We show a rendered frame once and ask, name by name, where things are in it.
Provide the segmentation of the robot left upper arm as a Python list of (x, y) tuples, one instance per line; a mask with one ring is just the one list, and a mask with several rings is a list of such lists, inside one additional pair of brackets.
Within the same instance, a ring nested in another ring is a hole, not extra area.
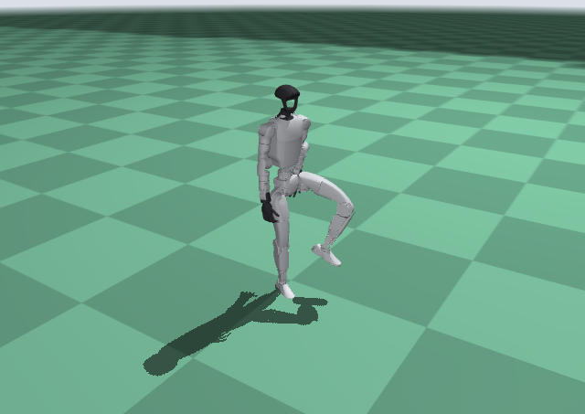
[(307, 117), (299, 114), (299, 116), (303, 119), (303, 139), (302, 139), (302, 147), (301, 147), (301, 153), (300, 154), (306, 154), (308, 149), (309, 149), (309, 144), (307, 142), (305, 142), (304, 140), (307, 138), (307, 133), (308, 133), (308, 129), (311, 125), (311, 121), (310, 119), (308, 119)]

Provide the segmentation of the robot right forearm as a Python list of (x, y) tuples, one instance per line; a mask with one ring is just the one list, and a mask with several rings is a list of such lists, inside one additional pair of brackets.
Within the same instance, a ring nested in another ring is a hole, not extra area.
[(270, 193), (270, 181), (269, 181), (270, 172), (268, 170), (265, 170), (265, 166), (266, 166), (265, 160), (261, 158), (258, 161), (258, 166), (257, 166), (257, 174), (259, 177), (259, 190), (260, 190), (260, 199), (261, 200), (266, 200), (266, 193), (267, 192)]

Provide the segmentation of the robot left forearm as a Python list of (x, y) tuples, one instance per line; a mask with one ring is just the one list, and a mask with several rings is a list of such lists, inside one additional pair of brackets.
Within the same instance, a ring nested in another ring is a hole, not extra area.
[(303, 167), (303, 162), (306, 154), (300, 154), (297, 165), (293, 166), (292, 173), (298, 175)]

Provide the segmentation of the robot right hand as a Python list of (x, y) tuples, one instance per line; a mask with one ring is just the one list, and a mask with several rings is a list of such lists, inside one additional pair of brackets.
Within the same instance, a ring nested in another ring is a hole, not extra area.
[[(278, 222), (279, 220), (276, 220), (273, 216), (276, 215), (277, 217), (279, 217), (279, 214), (277, 214), (273, 209), (272, 206), (270, 204), (271, 202), (271, 195), (269, 192), (266, 193), (266, 200), (261, 200), (262, 207), (261, 207), (261, 212), (263, 215), (263, 219), (271, 222), (271, 223), (275, 223)], [(273, 214), (272, 214), (273, 213)]]

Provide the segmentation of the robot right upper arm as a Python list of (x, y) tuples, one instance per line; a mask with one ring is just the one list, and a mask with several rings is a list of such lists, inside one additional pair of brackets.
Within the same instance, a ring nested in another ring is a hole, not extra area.
[(271, 138), (274, 136), (276, 130), (275, 122), (266, 122), (259, 127), (259, 157), (258, 161), (262, 158), (265, 160), (265, 169), (272, 167), (272, 160), (268, 157), (268, 153), (271, 148)]

